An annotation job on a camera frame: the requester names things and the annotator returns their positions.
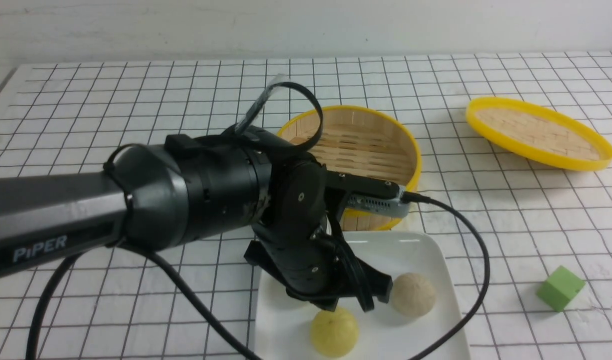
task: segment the cable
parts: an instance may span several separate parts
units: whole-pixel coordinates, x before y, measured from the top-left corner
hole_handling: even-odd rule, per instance
[[[153,251],[144,250],[142,248],[138,248],[132,246],[130,244],[121,244],[122,249],[128,250],[132,253],[136,253],[138,255],[143,256],[144,258],[151,260],[151,262],[155,263],[158,267],[160,267],[166,275],[175,283],[175,285],[180,289],[182,294],[184,294],[185,298],[190,301],[192,306],[201,314],[201,316],[206,319],[208,324],[212,326],[215,331],[222,337],[230,346],[232,346],[236,351],[240,354],[244,355],[245,358],[250,360],[262,360],[262,358],[258,357],[253,353],[249,348],[247,348],[244,344],[239,342],[237,338],[235,338],[231,333],[226,330],[226,328],[221,325],[221,322],[206,308],[201,300],[194,294],[192,289],[188,286],[188,284],[182,279],[179,273],[169,264],[163,257],[157,255]]]
[[[461,212],[458,212],[451,206],[446,205],[441,201],[429,198],[427,196],[423,196],[422,194],[418,193],[405,192],[401,198],[401,201],[403,203],[425,203],[435,205],[436,207],[450,212],[457,219],[459,219],[468,228],[468,230],[470,230],[472,235],[474,235],[475,240],[477,240],[477,243],[479,243],[479,246],[481,247],[481,253],[484,256],[484,283],[481,285],[481,291],[479,292],[477,300],[475,300],[475,304],[472,305],[472,308],[466,313],[466,315],[459,322],[457,322],[457,325],[455,325],[445,335],[440,337],[431,346],[428,346],[424,351],[421,351],[420,353],[410,358],[410,360],[420,360],[429,355],[429,353],[432,353],[433,351],[437,350],[437,348],[442,346],[443,343],[447,342],[451,337],[458,333],[459,330],[461,330],[461,328],[463,328],[463,326],[465,326],[468,321],[470,321],[470,319],[475,316],[475,314],[479,310],[479,307],[481,307],[481,305],[484,303],[486,292],[488,292],[488,285],[490,285],[490,256],[488,255],[488,248],[486,248],[486,243],[484,243],[484,239],[482,239],[481,235],[479,234],[479,231],[475,229],[475,226],[470,223],[470,221],[465,216],[463,216]]]
[[[84,253],[82,252],[66,257],[61,264],[59,264],[55,272],[52,273],[48,279],[46,287],[44,287],[43,291],[41,292],[41,296],[39,296],[39,300],[37,301],[37,307],[34,309],[34,314],[32,315],[30,328],[28,329],[26,360],[36,359],[41,323],[43,322],[43,317],[46,315],[46,309],[48,308],[48,303],[50,303],[50,298],[54,294],[55,289],[57,289],[59,282],[61,282],[64,275],[66,275],[66,272],[68,272],[68,269],[70,269],[70,267],[75,264],[75,261],[83,254]]]
[[[260,143],[259,141],[249,139],[246,136],[245,137],[236,136],[234,134],[231,135],[231,134],[226,133],[226,134],[219,134],[219,135],[206,135],[206,136],[196,137],[195,138],[196,141],[206,146],[212,146],[212,145],[213,146],[214,145],[241,146],[241,147],[245,147],[249,149],[251,148],[252,150],[262,151],[265,153],[279,153],[279,154],[284,155],[284,157],[289,157],[289,156],[291,157],[291,156],[299,155],[301,153],[305,153],[308,150],[312,149],[317,144],[319,139],[321,139],[321,135],[324,131],[324,111],[323,109],[321,109],[321,105],[319,104],[319,101],[317,100],[317,98],[315,98],[314,94],[312,94],[312,92],[308,90],[308,88],[306,88],[303,85],[297,84],[295,82],[289,82],[289,81],[277,82],[277,84],[271,85],[268,89],[271,90],[276,87],[284,87],[284,88],[296,90],[300,94],[304,95],[306,99],[310,101],[312,106],[315,108],[315,111],[317,112],[317,115],[319,116],[319,127],[317,127],[317,131],[315,132],[315,134],[312,137],[310,137],[308,140],[298,145],[276,146],[276,145],[265,145],[263,143]],[[261,106],[259,104],[254,104],[253,107],[256,109],[256,112],[253,111],[253,113],[258,114],[261,110],[261,107],[263,107],[263,103],[261,104]]]

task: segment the green cube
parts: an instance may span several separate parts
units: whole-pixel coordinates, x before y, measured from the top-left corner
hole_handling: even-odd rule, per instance
[[[579,294],[584,285],[585,282],[579,276],[560,266],[541,284],[537,296],[560,313]]]

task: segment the bamboo steamer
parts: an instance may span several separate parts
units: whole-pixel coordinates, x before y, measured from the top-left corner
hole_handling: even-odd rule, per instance
[[[387,180],[416,191],[422,169],[415,138],[394,118],[365,107],[336,105],[323,108],[324,130],[310,150],[329,170]],[[317,131],[315,110],[286,123],[278,136],[301,144]],[[389,230],[401,219],[346,209],[341,226],[345,231]]]

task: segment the white table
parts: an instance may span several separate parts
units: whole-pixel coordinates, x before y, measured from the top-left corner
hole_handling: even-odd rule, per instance
[[[474,359],[612,360],[612,163],[597,173],[543,166],[491,146],[464,118],[470,99],[494,94],[556,109],[612,142],[609,51],[24,65],[0,95],[0,177],[99,171],[122,143],[218,133],[277,73],[314,88],[322,105],[397,117],[422,149],[419,191],[452,203],[482,232],[493,284],[466,328]],[[258,122],[275,131],[309,109],[278,93]],[[470,308],[482,278],[472,236],[426,206],[400,228],[440,244]],[[259,276],[242,259],[251,237],[243,228],[164,252],[247,344]],[[559,265],[588,285],[554,314],[535,292]],[[0,360],[23,357],[55,266],[0,280]],[[139,257],[91,251],[64,282],[45,320],[43,358],[241,358]]]

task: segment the square white plate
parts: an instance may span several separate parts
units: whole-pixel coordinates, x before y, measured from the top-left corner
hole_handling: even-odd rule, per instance
[[[424,350],[447,333],[459,319],[459,305],[446,261],[439,246],[426,234],[395,231],[345,233],[358,258],[393,280],[406,272],[426,276],[437,292],[437,302],[427,315],[408,319],[391,305],[375,300],[375,309],[362,312],[355,298],[342,298],[339,305],[354,314],[360,337],[343,360],[403,360]],[[284,287],[262,272],[255,322],[255,353],[264,360],[324,360],[310,345],[310,321],[319,309],[292,299]],[[454,335],[428,360],[470,360],[470,347],[463,330]]]

